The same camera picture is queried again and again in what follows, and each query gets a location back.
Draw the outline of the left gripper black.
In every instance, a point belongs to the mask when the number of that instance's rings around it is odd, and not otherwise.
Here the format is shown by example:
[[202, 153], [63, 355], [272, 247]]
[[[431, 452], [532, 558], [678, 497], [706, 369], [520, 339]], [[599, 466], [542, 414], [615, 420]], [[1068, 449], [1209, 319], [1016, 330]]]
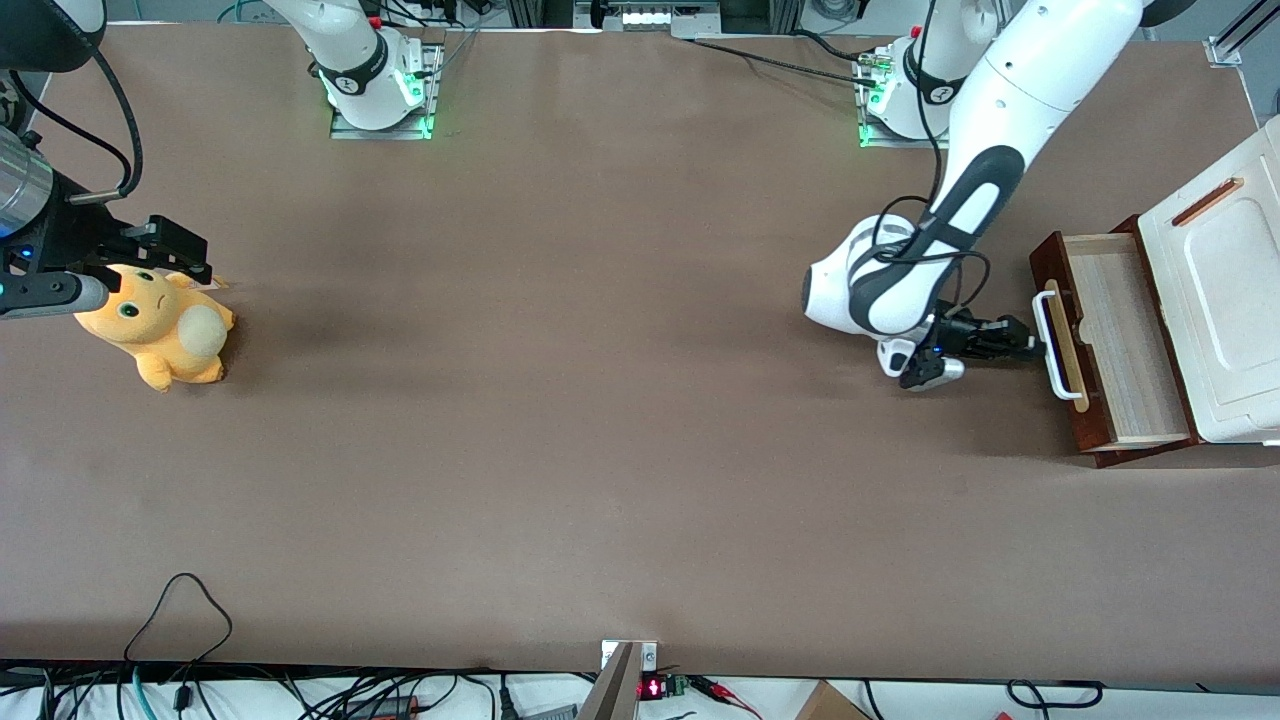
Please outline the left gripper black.
[[1044, 359], [1044, 346], [1037, 341], [1036, 331], [1011, 315], [988, 322], [970, 311], [952, 315], [933, 313], [928, 320], [929, 328], [923, 341], [924, 363], [942, 357], [1016, 363]]

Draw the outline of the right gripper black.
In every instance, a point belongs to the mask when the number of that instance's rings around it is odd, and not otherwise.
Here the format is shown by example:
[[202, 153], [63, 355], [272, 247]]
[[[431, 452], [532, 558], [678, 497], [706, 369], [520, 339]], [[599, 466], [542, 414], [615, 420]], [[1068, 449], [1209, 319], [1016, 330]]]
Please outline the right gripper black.
[[67, 196], [76, 191], [82, 187], [73, 179], [58, 170], [52, 173], [50, 199], [35, 219], [3, 236], [4, 273], [82, 272], [86, 266], [111, 264], [147, 268], [150, 263], [159, 265], [175, 287], [214, 287], [204, 237], [163, 215], [150, 215], [131, 227], [104, 205], [68, 202]]

